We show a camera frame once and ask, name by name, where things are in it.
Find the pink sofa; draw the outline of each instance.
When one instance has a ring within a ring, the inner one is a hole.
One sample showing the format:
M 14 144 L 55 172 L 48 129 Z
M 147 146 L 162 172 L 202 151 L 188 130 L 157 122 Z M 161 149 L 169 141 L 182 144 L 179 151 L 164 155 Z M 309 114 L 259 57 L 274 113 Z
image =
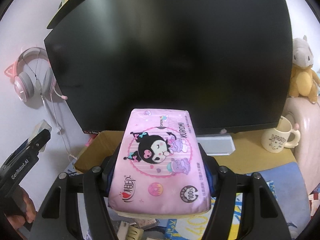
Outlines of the pink sofa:
M 301 139 L 292 150 L 310 194 L 320 183 L 320 96 L 314 105 L 307 98 L 288 98 L 282 115 L 299 124 Z

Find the monitor stand base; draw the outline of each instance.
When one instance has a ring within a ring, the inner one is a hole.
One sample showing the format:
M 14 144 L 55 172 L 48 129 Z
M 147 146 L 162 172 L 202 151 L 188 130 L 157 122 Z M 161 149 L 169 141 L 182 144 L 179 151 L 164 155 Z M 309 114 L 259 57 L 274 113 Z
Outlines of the monitor stand base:
M 207 155 L 230 155 L 236 150 L 230 134 L 205 134 L 197 136 L 197 142 L 201 144 Z

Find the mug handle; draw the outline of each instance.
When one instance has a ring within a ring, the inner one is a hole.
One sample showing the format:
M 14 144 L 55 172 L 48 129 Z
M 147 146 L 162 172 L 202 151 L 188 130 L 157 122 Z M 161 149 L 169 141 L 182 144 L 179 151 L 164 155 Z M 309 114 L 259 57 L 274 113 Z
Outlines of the mug handle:
M 286 142 L 284 144 L 284 147 L 286 148 L 294 148 L 298 145 L 298 142 L 300 141 L 301 135 L 299 130 L 292 129 L 290 132 L 292 132 L 295 135 L 295 137 L 291 142 Z

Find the finger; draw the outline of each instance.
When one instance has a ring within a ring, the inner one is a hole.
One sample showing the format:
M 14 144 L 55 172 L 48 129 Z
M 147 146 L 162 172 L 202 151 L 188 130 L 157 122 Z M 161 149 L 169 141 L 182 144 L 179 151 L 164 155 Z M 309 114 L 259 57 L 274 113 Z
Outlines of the finger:
M 18 215 L 8 216 L 7 219 L 15 230 L 21 228 L 26 222 L 24 217 Z
M 33 203 L 33 201 L 31 200 L 31 198 L 29 198 L 28 193 L 23 189 L 22 189 L 22 198 L 23 201 L 26 203 L 27 207 L 26 207 L 26 219 L 28 223 L 31 223 L 33 220 L 35 220 L 36 218 L 36 208 L 35 205 Z

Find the plush toy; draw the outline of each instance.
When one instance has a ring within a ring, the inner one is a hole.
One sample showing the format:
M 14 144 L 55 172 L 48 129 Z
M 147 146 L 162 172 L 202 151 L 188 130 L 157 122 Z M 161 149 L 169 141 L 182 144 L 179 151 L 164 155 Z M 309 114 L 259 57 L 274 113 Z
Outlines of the plush toy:
M 318 99 L 320 79 L 311 68 L 313 66 L 313 54 L 307 42 L 306 35 L 303 39 L 293 39 L 292 70 L 290 78 L 289 96 L 299 95 L 308 97 L 313 104 Z

